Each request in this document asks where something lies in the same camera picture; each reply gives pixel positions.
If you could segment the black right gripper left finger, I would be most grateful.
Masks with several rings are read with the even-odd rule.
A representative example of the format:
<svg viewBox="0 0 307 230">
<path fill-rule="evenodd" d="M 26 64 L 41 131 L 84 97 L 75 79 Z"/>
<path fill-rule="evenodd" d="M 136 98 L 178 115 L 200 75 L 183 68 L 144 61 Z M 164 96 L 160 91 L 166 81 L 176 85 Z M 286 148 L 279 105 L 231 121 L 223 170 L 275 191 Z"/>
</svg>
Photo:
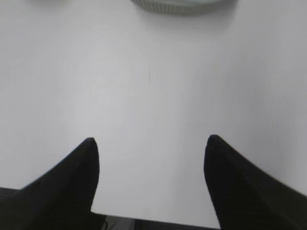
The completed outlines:
<svg viewBox="0 0 307 230">
<path fill-rule="evenodd" d="M 47 173 L 0 199 L 0 228 L 97 230 L 99 215 L 91 207 L 98 179 L 97 144 L 87 138 Z"/>
</svg>

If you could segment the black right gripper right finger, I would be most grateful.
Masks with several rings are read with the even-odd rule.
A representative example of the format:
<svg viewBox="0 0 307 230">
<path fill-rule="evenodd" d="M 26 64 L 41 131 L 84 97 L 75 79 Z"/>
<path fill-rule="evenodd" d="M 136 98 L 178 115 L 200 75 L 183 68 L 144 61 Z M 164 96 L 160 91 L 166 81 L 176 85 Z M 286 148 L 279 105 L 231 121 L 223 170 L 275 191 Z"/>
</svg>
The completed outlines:
<svg viewBox="0 0 307 230">
<path fill-rule="evenodd" d="M 218 135 L 207 140 L 204 177 L 223 230 L 305 230 L 307 197 L 274 179 Z"/>
</svg>

